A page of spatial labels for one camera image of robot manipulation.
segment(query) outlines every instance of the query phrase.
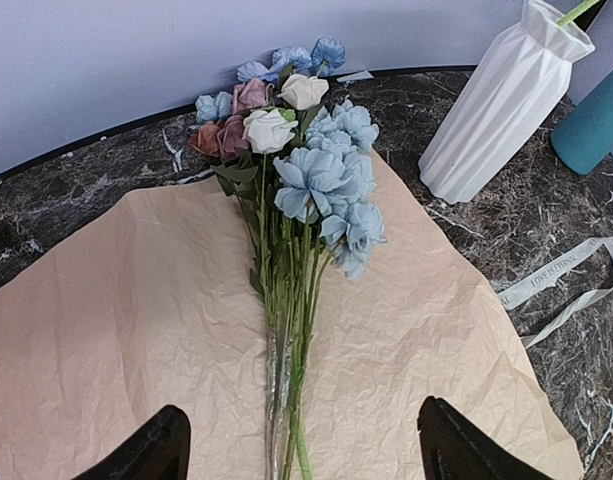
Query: white ribbon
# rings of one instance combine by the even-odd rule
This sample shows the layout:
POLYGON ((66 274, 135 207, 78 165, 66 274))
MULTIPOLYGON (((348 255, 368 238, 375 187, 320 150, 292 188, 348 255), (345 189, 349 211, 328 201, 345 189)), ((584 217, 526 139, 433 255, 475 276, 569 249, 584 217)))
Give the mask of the white ribbon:
MULTIPOLYGON (((589 238, 497 296, 506 310, 512 310, 542 290, 555 286, 559 277, 570 272, 577 265, 591 257, 602 246, 606 247, 606 250, 608 250, 613 259, 613 237, 589 238)), ((573 313, 579 312, 601 300, 612 291, 613 286, 608 289, 590 290, 583 293, 537 335, 522 337, 521 340, 524 347, 529 348, 541 342, 564 325, 573 313)))

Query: blue hydrangea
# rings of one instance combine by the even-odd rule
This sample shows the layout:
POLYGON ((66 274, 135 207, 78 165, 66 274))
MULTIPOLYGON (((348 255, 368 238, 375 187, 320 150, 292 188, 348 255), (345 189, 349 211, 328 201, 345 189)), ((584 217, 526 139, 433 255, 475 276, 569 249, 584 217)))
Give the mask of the blue hydrangea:
POLYGON ((281 73, 287 65, 293 65, 297 72, 307 72, 312 65, 308 50, 304 47, 284 47, 275 50, 271 70, 281 73))
POLYGON ((357 150, 352 146, 350 135, 341 130, 334 130, 325 134, 311 135, 306 142, 308 148, 319 148, 332 153, 336 157, 344 158, 344 155, 357 150))
POLYGON ((373 173, 373 161, 370 157, 356 151, 344 156, 344 185, 337 188, 334 194, 349 203, 364 201, 375 191, 377 183, 373 173))
POLYGON ((335 37, 322 37, 317 40, 311 53, 314 75, 328 77, 336 68, 346 63, 346 49, 342 42, 335 37))
POLYGON ((359 149, 368 152, 379 135, 379 127, 371 124, 370 113, 364 107, 356 107, 350 100, 335 106, 333 120, 348 133, 359 149))
POLYGON ((237 69, 237 80, 241 83, 247 83, 253 78, 259 78, 266 82, 277 83, 279 80, 279 71, 269 69, 259 62, 248 62, 237 69))
POLYGON ((318 135, 323 136, 338 130, 337 122, 331 118, 326 107, 322 107, 306 129, 306 140, 308 141, 318 135))
POLYGON ((284 184, 275 196, 275 205, 288 218, 306 222, 314 211, 313 203, 323 216, 332 213, 331 192, 344 185, 345 167, 330 152, 314 148, 296 148, 286 160, 273 162, 284 184))
POLYGON ((195 102, 197 123, 216 122, 229 117, 233 108, 233 96, 228 92, 219 92, 215 97, 200 95, 195 102))
POLYGON ((360 278, 375 246, 386 242, 384 219, 379 208, 370 202, 353 203, 344 210, 336 209, 324 219, 321 236, 346 276, 360 278))

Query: white flower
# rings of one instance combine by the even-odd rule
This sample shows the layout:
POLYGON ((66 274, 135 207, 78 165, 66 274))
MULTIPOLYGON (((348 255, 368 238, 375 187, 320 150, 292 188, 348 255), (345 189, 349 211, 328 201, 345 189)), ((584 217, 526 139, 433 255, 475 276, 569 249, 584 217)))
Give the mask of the white flower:
POLYGON ((321 78, 300 75, 296 73, 288 77, 282 87, 282 93, 277 95, 286 100, 295 110, 308 110, 319 104, 328 91, 328 82, 321 78))
POLYGON ((254 153, 279 152, 295 134, 290 130, 298 122, 287 121, 279 110, 255 110, 244 119, 244 139, 250 142, 254 153))

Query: wall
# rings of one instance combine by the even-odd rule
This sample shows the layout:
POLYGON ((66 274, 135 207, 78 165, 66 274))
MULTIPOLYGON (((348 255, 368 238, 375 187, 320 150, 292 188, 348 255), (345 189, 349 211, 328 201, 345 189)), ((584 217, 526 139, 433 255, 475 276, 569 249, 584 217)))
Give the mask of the wall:
POLYGON ((568 92, 575 103, 579 103, 613 70, 613 0, 608 0, 588 34, 597 50, 575 65, 568 92))
MULTIPOLYGON (((577 0, 552 0, 567 10, 577 0)), ((345 71, 464 65, 522 0, 0 0, 0 172, 188 104, 286 44, 336 35, 345 71)))

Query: flower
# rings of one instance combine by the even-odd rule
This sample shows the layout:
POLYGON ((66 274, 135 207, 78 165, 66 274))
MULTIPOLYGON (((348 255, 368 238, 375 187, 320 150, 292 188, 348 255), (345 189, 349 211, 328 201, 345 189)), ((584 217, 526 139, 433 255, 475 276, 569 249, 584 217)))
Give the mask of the flower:
POLYGON ((268 106, 271 85, 259 78, 252 78, 246 84, 235 85, 233 91, 233 113, 243 113, 254 108, 268 106))
POLYGON ((379 135, 379 127, 370 123, 370 113, 364 107, 355 107, 350 100, 335 106, 333 119, 337 126, 348 133, 363 152, 370 151, 379 135))
POLYGON ((333 249, 335 263, 349 278, 360 278, 375 246, 386 243, 384 219, 370 202, 350 204, 343 216, 325 218, 320 236, 333 249))
POLYGON ((298 72, 307 72, 312 62, 304 47, 284 47, 273 53, 271 70, 280 73, 287 65, 293 65, 298 72))
POLYGON ((255 110, 244 119, 244 139, 250 142, 254 153, 279 152, 295 134, 297 121, 287 121, 276 108, 270 112, 255 110))
POLYGON ((221 125, 208 122, 199 127, 199 131, 192 135, 188 144, 204 155, 219 157, 219 144, 217 134, 222 129, 221 125))
POLYGON ((224 162, 230 162, 237 158, 237 149, 247 150, 250 143, 244 139, 244 117, 232 115, 228 117, 224 128, 217 133, 219 155, 224 162))
POLYGON ((295 110, 308 110, 317 105, 327 91, 326 80, 296 73, 288 77, 282 86, 282 93, 277 96, 288 102, 295 110))
POLYGON ((320 150, 326 150, 333 155, 344 158, 344 155, 351 151, 357 150, 357 147, 352 146, 352 140, 350 135, 341 130, 333 130, 324 134, 318 133, 317 135, 311 135, 306 141, 308 148, 319 148, 320 150))
POLYGON ((328 77, 336 68, 346 63, 346 49, 342 42, 335 37, 322 37, 317 40, 311 53, 314 75, 328 77))
POLYGON ((326 135, 339 130, 337 122, 335 122, 326 107, 322 107, 315 115, 315 118, 306 129, 306 140, 310 140, 318 135, 326 135))
POLYGON ((345 184, 335 190, 335 195, 351 204, 366 200, 377 187, 373 161, 366 155, 351 151, 344 157, 344 167, 342 180, 345 184))
POLYGON ((332 213, 328 197, 345 181, 344 164, 339 158, 318 148, 296 148, 287 160, 276 158, 273 165, 285 185, 275 196, 275 205, 284 215, 306 222, 312 201, 323 216, 332 213))
POLYGON ((237 80, 239 82, 246 83, 253 78, 276 83, 279 80, 279 71, 269 70, 259 62, 248 62, 237 69, 237 80))
POLYGON ((231 113, 233 96, 228 92, 219 92, 215 97, 200 95, 195 102, 197 108, 197 123, 216 122, 226 118, 231 113))

